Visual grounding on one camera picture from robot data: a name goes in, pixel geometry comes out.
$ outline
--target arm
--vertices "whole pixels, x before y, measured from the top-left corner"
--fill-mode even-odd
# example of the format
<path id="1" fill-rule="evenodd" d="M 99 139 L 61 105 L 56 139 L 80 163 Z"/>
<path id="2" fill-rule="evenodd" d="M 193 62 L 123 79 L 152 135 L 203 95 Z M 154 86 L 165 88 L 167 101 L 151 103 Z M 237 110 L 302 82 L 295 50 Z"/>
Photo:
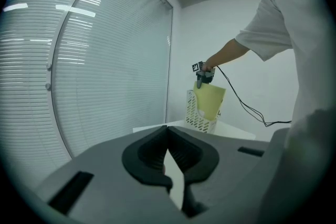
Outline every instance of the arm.
<path id="1" fill-rule="evenodd" d="M 231 39 L 225 46 L 216 54 L 212 55 L 203 65 L 203 71 L 212 69 L 223 63 L 235 60 L 249 51 L 248 48 L 239 44 L 235 39 Z"/>

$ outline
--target wire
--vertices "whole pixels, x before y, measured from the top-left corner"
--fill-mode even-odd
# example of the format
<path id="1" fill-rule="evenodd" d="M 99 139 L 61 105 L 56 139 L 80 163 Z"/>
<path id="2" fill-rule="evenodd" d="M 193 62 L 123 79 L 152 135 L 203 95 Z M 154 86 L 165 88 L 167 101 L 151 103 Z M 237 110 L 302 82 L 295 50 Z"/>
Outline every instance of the wire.
<path id="1" fill-rule="evenodd" d="M 239 103 L 240 105 L 243 107 L 243 109 L 248 113 L 250 114 L 252 117 L 254 117 L 257 121 L 259 122 L 262 122 L 265 127 L 270 127 L 272 126 L 273 124 L 276 124 L 276 123 L 291 123 L 292 121 L 274 121 L 274 122 L 265 122 L 265 119 L 264 119 L 264 116 L 261 112 L 259 112 L 258 110 L 254 109 L 254 108 L 251 108 L 250 106 L 248 106 L 247 104 L 245 104 L 241 99 L 240 97 L 238 96 L 238 94 L 236 93 L 235 89 L 233 88 L 229 78 L 224 74 L 224 72 L 221 70 L 221 68 L 219 66 L 217 66 L 217 68 L 220 70 L 220 72 L 223 74 L 223 76 L 226 78 L 227 82 L 230 84 L 233 92 L 235 93 L 236 97 L 238 98 L 239 100 Z M 250 109 L 251 111 L 253 111 L 254 113 L 256 113 L 260 118 L 258 119 L 255 115 L 251 114 L 246 108 Z"/>

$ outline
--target white t-shirt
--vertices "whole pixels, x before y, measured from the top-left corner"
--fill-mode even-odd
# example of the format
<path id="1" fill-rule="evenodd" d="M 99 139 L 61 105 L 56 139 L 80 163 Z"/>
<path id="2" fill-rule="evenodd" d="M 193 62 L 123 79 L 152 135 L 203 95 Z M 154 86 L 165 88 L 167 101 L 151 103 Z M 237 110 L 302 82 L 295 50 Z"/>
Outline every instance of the white t-shirt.
<path id="1" fill-rule="evenodd" d="M 236 37 L 263 61 L 294 50 L 299 92 L 293 124 L 336 105 L 334 31 L 324 0 L 261 0 L 256 16 Z"/>

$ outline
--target table top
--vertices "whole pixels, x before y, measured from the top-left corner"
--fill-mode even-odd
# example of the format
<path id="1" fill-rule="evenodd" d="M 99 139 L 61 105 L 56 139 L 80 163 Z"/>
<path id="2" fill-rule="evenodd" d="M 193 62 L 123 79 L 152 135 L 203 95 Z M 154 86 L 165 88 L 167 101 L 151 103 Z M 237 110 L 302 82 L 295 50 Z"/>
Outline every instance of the table top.
<path id="1" fill-rule="evenodd" d="M 146 129 L 150 129 L 153 127 L 162 126 L 162 125 L 184 127 L 184 121 L 174 121 L 174 122 L 163 123 L 163 124 L 152 125 L 152 126 L 136 127 L 136 128 L 133 128 L 133 133 L 146 130 Z M 238 129 L 236 127 L 233 127 L 221 121 L 217 121 L 214 135 L 230 137 L 230 138 L 246 139 L 246 140 L 256 139 L 256 136 L 254 134 L 245 132 L 241 129 Z"/>

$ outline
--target person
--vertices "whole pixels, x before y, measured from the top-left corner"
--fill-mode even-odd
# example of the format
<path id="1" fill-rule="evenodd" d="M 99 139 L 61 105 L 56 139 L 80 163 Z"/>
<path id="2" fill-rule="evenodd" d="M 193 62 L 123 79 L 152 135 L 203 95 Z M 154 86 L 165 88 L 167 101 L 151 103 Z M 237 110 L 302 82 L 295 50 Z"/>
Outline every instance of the person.
<path id="1" fill-rule="evenodd" d="M 252 21 L 205 62 L 203 71 L 250 50 L 266 61 L 293 49 L 299 81 L 295 124 L 317 109 L 336 104 L 332 38 L 334 24 L 324 0 L 261 0 Z"/>

